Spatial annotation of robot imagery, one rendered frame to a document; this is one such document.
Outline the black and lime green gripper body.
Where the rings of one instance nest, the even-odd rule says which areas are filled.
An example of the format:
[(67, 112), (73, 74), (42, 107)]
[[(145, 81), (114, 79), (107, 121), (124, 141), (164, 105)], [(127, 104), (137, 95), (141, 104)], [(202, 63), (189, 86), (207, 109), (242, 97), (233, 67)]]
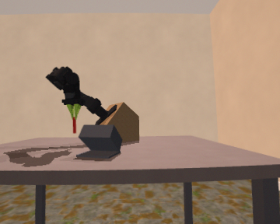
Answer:
[(86, 103), (86, 101), (84, 99), (68, 99), (62, 100), (62, 103), (64, 103), (64, 105), (71, 104), (72, 106), (74, 106), (74, 104), (79, 104), (81, 106), (84, 106), (84, 103)]

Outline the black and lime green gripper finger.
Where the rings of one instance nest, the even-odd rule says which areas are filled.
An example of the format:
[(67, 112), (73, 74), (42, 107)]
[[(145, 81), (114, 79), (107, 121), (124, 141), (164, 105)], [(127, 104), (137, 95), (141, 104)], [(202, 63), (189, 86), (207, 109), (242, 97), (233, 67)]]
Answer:
[[(74, 106), (72, 106), (71, 104), (67, 104), (67, 108), (72, 116), (72, 120), (73, 120), (73, 117), (74, 117)], [(73, 115), (72, 115), (73, 114)]]
[[(81, 108), (81, 105), (79, 104), (74, 104), (75, 107), (75, 119), (77, 119), (76, 115), (78, 116), (79, 110)], [(78, 111), (78, 112), (77, 112)]]

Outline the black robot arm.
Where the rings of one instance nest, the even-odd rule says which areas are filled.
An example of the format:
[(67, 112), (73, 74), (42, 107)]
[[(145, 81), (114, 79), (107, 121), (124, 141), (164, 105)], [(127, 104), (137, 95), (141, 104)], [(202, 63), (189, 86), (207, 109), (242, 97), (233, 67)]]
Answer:
[(86, 101), (86, 103), (84, 103), (84, 106), (87, 107), (86, 109), (88, 109), (92, 114), (96, 114), (100, 117), (95, 124), (101, 124), (117, 109), (117, 105), (115, 104), (110, 110), (106, 111), (103, 107), (101, 107), (102, 103), (97, 98), (94, 99), (93, 97), (82, 93), (79, 88), (79, 76), (72, 72), (68, 66), (60, 67), (59, 69), (55, 67), (53, 71), (46, 76), (46, 78), (59, 90), (63, 89), (66, 100), (84, 99)]

